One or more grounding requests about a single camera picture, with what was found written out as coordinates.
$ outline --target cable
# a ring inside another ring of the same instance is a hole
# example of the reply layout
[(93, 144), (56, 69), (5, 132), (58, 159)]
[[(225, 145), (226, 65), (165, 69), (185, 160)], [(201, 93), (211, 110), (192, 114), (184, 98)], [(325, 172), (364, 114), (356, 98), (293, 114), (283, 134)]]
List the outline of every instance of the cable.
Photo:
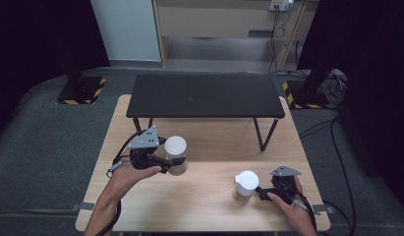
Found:
[[(280, 26), (279, 28), (275, 29), (275, 37), (276, 37), (276, 38), (281, 38), (281, 37), (283, 37), (285, 33), (287, 33), (287, 37), (290, 37), (290, 36), (288, 35), (287, 30), (285, 30), (285, 24), (287, 24), (288, 21), (290, 20), (291, 10), (292, 10), (292, 8), (290, 7), (290, 11), (288, 12), (288, 18), (287, 18), (287, 20), (286, 20), (283, 24), (281, 24), (281, 26)], [(281, 36), (278, 36), (278, 35), (277, 35), (277, 33), (278, 33), (279, 30), (282, 30)]]
[(339, 148), (337, 147), (336, 144), (336, 140), (334, 139), (334, 134), (333, 134), (333, 124), (336, 120), (338, 120), (339, 117), (337, 116), (335, 119), (333, 119), (333, 121), (330, 123), (330, 132), (331, 132), (331, 137), (332, 137), (332, 141), (333, 141), (333, 145), (336, 149), (336, 153), (337, 153), (337, 157), (339, 158), (339, 162), (340, 165), (342, 167), (342, 171), (343, 171), (343, 175), (345, 177), (345, 181), (346, 181), (346, 186), (348, 188), (348, 194), (349, 194), (349, 201), (351, 202), (351, 208), (352, 208), (352, 228), (350, 230), (349, 235), (352, 236), (355, 233), (355, 229), (356, 229), (356, 224), (357, 224), (357, 216), (356, 216), (356, 209), (355, 209), (355, 202), (354, 202), (354, 198), (352, 196), (352, 191), (351, 191), (351, 186), (349, 184), (349, 179), (348, 179), (348, 175), (346, 173), (346, 169), (345, 169), (345, 165), (343, 163), (343, 159), (342, 156), (340, 154)]
[(304, 132), (302, 132), (302, 133), (299, 134), (300, 139), (305, 138), (305, 137), (307, 137), (307, 136), (309, 136), (309, 135), (316, 134), (317, 132), (319, 132), (319, 131), (322, 130), (323, 128), (330, 126), (330, 124), (324, 125), (324, 126), (320, 127), (318, 130), (316, 130), (316, 131), (314, 131), (314, 132), (312, 132), (312, 133), (306, 134), (306, 133), (307, 133), (309, 130), (311, 130), (312, 128), (315, 128), (315, 127), (317, 127), (317, 126), (319, 126), (319, 125), (323, 125), (323, 124), (326, 124), (326, 123), (329, 123), (329, 122), (332, 122), (332, 121), (333, 121), (333, 119), (331, 119), (331, 120), (326, 120), (326, 121), (320, 122), (320, 123), (318, 123), (318, 124), (316, 124), (316, 125), (313, 125), (311, 128), (309, 128), (309, 129), (307, 129), (306, 131), (304, 131)]
[(77, 209), (0, 209), (0, 214), (77, 215)]
[(278, 19), (279, 19), (279, 6), (276, 6), (276, 13), (274, 14), (274, 22), (272, 25), (272, 39), (271, 39), (271, 49), (272, 49), (272, 60), (268, 67), (268, 73), (270, 74), (269, 70), (271, 70), (272, 63), (275, 67), (275, 72), (277, 71), (277, 57), (275, 55), (275, 28), (277, 27)]
[(345, 212), (343, 212), (343, 210), (340, 209), (339, 206), (337, 206), (337, 205), (335, 205), (335, 204), (333, 204), (333, 203), (331, 203), (331, 202), (329, 202), (329, 201), (327, 201), (327, 200), (323, 200), (323, 202), (324, 202), (325, 204), (331, 205), (331, 206), (334, 207), (337, 211), (339, 211), (339, 213), (342, 214), (342, 216), (345, 218), (345, 221), (346, 221), (346, 223), (347, 223), (348, 226), (349, 226), (349, 231), (352, 231), (351, 222), (349, 221), (349, 219), (348, 219), (348, 217), (346, 216)]
[(30, 92), (30, 91), (27, 91), (27, 93), (26, 93), (22, 98), (24, 98), (26, 95), (28, 96), (28, 98), (26, 98), (26, 99), (23, 100), (23, 101), (20, 101), (20, 103), (18, 104), (19, 106), (20, 106), (20, 105), (24, 105), (25, 103), (29, 102), (29, 101), (32, 99), (32, 97), (33, 97), (33, 93)]
[(122, 204), (121, 201), (118, 202), (118, 205), (116, 206), (116, 213), (115, 216), (113, 217), (112, 221), (106, 227), (104, 227), (100, 232), (96, 234), (96, 236), (103, 236), (105, 233), (109, 232), (111, 228), (113, 228), (113, 225), (118, 221), (119, 216), (121, 215), (121, 210), (122, 210)]
[[(128, 145), (128, 143), (136, 136), (139, 136), (140, 134), (142, 134), (145, 130), (142, 130), (140, 132), (136, 131), (134, 132), (134, 134), (129, 137), (122, 145), (122, 147), (119, 149), (118, 154), (116, 155), (116, 157), (113, 159), (113, 162), (118, 162), (120, 161), (121, 157), (125, 157), (127, 155), (121, 155), (123, 150), (125, 149), (125, 147)], [(109, 171), (106, 172), (106, 176), (108, 178), (110, 178), (110, 176), (108, 175)], [(122, 203), (119, 200), (118, 205), (116, 206), (116, 214), (113, 217), (112, 221), (110, 221), (110, 223), (108, 225), (106, 225), (106, 227), (104, 227), (102, 230), (100, 230), (100, 232), (98, 232), (96, 235), (104, 235), (105, 233), (107, 233), (111, 228), (113, 228), (113, 225), (115, 225), (115, 223), (118, 221), (119, 216), (121, 215), (121, 210), (122, 210)]]

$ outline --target black cable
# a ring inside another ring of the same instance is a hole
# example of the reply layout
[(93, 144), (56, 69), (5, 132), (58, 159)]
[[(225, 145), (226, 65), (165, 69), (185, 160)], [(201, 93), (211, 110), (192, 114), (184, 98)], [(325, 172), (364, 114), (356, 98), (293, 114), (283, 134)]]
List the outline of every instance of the black cable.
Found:
[(333, 119), (326, 120), (326, 121), (323, 121), (323, 122), (320, 122), (320, 123), (318, 123), (318, 124), (313, 125), (311, 128), (309, 128), (309, 129), (307, 129), (307, 130), (305, 130), (305, 131), (303, 131), (302, 133), (299, 134), (300, 139), (302, 139), (302, 138), (304, 138), (304, 137), (306, 137), (306, 136), (315, 134), (315, 133), (317, 133), (318, 131), (320, 131), (322, 128), (329, 126), (330, 124), (324, 125), (323, 127), (320, 127), (317, 131), (314, 131), (314, 132), (312, 132), (312, 133), (310, 133), (310, 134), (305, 135), (305, 134), (306, 134), (309, 130), (311, 130), (312, 128), (315, 128), (315, 127), (317, 127), (317, 126), (319, 126), (319, 125), (323, 125), (323, 124), (329, 123), (329, 122), (331, 122), (332, 120), (333, 120)]
[(343, 175), (344, 175), (344, 177), (345, 177), (346, 186), (347, 186), (347, 188), (348, 188), (349, 201), (351, 202), (351, 208), (352, 208), (352, 228), (351, 228), (351, 230), (350, 230), (349, 235), (352, 236), (352, 235), (354, 235), (354, 233), (355, 233), (356, 224), (357, 224), (357, 216), (356, 216), (355, 202), (354, 202), (354, 198), (353, 198), (353, 196), (352, 196), (352, 191), (351, 191), (351, 186), (350, 186), (350, 184), (349, 184), (348, 175), (347, 175), (347, 173), (346, 173), (346, 169), (345, 169), (345, 165), (344, 165), (344, 163), (343, 163), (342, 156), (341, 156), (341, 154), (340, 154), (339, 148), (337, 147), (336, 140), (334, 139), (334, 135), (333, 135), (333, 124), (334, 124), (334, 122), (335, 122), (336, 120), (339, 119), (339, 117), (337, 116), (336, 118), (333, 119), (333, 121), (332, 121), (331, 124), (330, 124), (330, 131), (331, 131), (331, 137), (332, 137), (333, 145), (334, 145), (334, 147), (335, 147), (335, 149), (336, 149), (336, 153), (337, 153), (337, 156), (338, 156), (338, 158), (339, 158), (340, 165), (341, 165), (341, 167), (342, 167)]
[(274, 23), (272, 25), (272, 39), (271, 39), (272, 60), (268, 67), (269, 74), (270, 74), (269, 71), (271, 70), (272, 64), (274, 64), (275, 72), (277, 71), (277, 65), (276, 65), (277, 57), (275, 55), (275, 38), (274, 38), (274, 36), (275, 36), (275, 28), (277, 27), (278, 19), (279, 19), (279, 6), (276, 6), (276, 12), (274, 14)]
[(24, 105), (25, 103), (29, 102), (29, 101), (32, 99), (32, 97), (33, 97), (32, 92), (27, 91), (27, 93), (26, 93), (22, 98), (24, 98), (26, 95), (28, 95), (28, 98), (26, 98), (24, 101), (21, 101), (21, 102), (18, 104), (19, 106), (20, 106), (20, 105)]
[(335, 205), (335, 204), (333, 204), (333, 203), (331, 203), (331, 202), (329, 202), (329, 201), (327, 201), (327, 200), (323, 200), (323, 202), (324, 202), (325, 204), (331, 205), (331, 206), (334, 207), (340, 214), (342, 214), (342, 216), (345, 218), (346, 223), (347, 223), (348, 226), (349, 226), (349, 231), (352, 231), (351, 221), (349, 221), (349, 219), (348, 219), (348, 217), (346, 216), (345, 212), (343, 212), (343, 210), (342, 210), (339, 206), (337, 206), (337, 205)]
[[(134, 134), (129, 137), (122, 145), (122, 147), (120, 148), (118, 154), (116, 155), (116, 157), (114, 158), (114, 162), (117, 162), (120, 160), (121, 157), (125, 157), (128, 155), (121, 155), (123, 150), (125, 149), (125, 147), (128, 145), (128, 143), (136, 136), (139, 136), (140, 134), (142, 134), (143, 132), (145, 132), (145, 130), (142, 130), (140, 132), (136, 131), (134, 132)], [(104, 235), (105, 233), (107, 233), (111, 228), (113, 228), (113, 225), (115, 225), (115, 223), (118, 221), (119, 216), (121, 215), (121, 210), (122, 210), (122, 203), (119, 200), (118, 205), (116, 206), (116, 214), (113, 217), (112, 221), (110, 221), (110, 223), (108, 225), (106, 225), (106, 227), (104, 227), (100, 232), (98, 232), (96, 235)]]
[(106, 227), (104, 227), (100, 232), (96, 234), (96, 236), (103, 236), (105, 233), (109, 232), (111, 228), (113, 228), (113, 225), (118, 221), (119, 216), (121, 215), (121, 210), (122, 210), (122, 204), (121, 201), (118, 202), (118, 205), (116, 206), (116, 213), (115, 216), (113, 217), (112, 221)]
[[(288, 21), (290, 20), (291, 10), (292, 10), (292, 8), (290, 8), (290, 11), (288, 12), (288, 18), (287, 18), (287, 20), (286, 20), (283, 24), (281, 24), (281, 26), (280, 26), (279, 28), (275, 29), (275, 37), (276, 37), (276, 38), (281, 38), (281, 37), (283, 37), (284, 34), (287, 32), (287, 30), (285, 30), (285, 24), (287, 24)], [(277, 35), (277, 32), (278, 32), (279, 30), (282, 30), (281, 36), (278, 36), (278, 35)]]

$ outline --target forearm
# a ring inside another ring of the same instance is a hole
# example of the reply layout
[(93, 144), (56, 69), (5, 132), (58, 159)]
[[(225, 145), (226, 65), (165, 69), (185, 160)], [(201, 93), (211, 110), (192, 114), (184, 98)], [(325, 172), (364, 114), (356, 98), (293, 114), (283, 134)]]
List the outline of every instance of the forearm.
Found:
[[(107, 191), (102, 192), (86, 227), (86, 236), (96, 235), (112, 221), (118, 202), (119, 200), (111, 196)], [(105, 235), (111, 235), (111, 232), (112, 230), (109, 230)]]

